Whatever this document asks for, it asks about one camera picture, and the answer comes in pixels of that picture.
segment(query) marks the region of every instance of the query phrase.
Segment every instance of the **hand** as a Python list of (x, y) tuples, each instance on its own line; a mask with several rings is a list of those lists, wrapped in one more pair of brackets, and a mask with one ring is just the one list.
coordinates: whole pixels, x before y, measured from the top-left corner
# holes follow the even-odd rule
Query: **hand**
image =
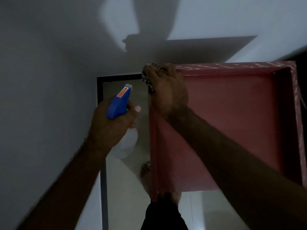
[(125, 115), (118, 116), (111, 120), (106, 117), (109, 105), (114, 97), (99, 103), (94, 111), (88, 143), (90, 147), (98, 151), (109, 151), (114, 147), (126, 134), (129, 128), (134, 128), (133, 122), (141, 111), (140, 106), (134, 107), (132, 102), (128, 101), (128, 112)]
[(152, 104), (164, 119), (187, 108), (188, 92), (181, 73), (177, 73), (172, 64), (165, 64), (157, 69), (151, 64), (144, 68), (155, 93), (151, 95)]

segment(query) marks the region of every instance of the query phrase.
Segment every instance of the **leg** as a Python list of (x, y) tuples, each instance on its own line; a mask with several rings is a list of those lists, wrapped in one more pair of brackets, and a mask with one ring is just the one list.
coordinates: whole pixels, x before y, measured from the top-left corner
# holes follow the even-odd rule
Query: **leg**
[[(141, 168), (140, 178), (145, 191), (151, 197), (150, 162)], [(184, 229), (187, 230), (182, 219), (178, 204), (181, 192), (159, 193), (158, 202), (151, 202), (146, 210), (145, 220), (141, 230), (147, 229)]]

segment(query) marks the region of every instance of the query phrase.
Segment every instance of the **red tray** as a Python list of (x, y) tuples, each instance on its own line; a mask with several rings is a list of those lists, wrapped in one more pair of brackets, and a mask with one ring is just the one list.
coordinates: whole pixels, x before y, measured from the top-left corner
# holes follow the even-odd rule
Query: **red tray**
[[(272, 168), (307, 187), (295, 62), (176, 65), (189, 107)], [(185, 140), (149, 104), (153, 201), (158, 192), (218, 189)]]

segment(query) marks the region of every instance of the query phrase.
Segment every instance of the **bare foot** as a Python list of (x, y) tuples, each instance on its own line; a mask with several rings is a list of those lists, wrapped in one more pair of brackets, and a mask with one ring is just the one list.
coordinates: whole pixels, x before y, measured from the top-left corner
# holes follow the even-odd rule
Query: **bare foot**
[[(150, 170), (150, 162), (147, 162), (142, 165), (141, 172), (140, 172), (140, 179), (142, 182), (142, 185), (144, 187), (144, 190), (146, 193), (148, 193), (149, 197), (151, 198), (152, 195), (152, 189), (151, 189), (151, 170)], [(173, 192), (173, 193), (159, 193), (159, 197), (162, 197), (163, 199), (169, 199), (171, 202), (176, 204), (178, 207), (178, 204), (181, 199), (181, 192)]]

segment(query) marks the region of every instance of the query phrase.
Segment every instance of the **fingernail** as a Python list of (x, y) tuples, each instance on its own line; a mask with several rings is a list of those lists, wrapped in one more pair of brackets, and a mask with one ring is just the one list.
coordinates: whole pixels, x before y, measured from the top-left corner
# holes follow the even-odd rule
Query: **fingernail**
[(137, 113), (140, 113), (141, 107), (140, 106), (135, 106), (134, 109), (136, 110)]

